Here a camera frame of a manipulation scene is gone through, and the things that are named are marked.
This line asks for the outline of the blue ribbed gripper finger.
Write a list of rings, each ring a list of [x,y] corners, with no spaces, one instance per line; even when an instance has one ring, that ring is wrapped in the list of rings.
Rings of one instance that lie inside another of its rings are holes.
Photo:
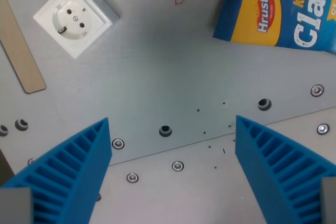
[[[7,181],[30,188],[34,223],[88,223],[112,157],[108,118],[73,135]]]
[[[335,164],[239,115],[235,154],[266,223],[322,222],[320,183],[335,175]]]

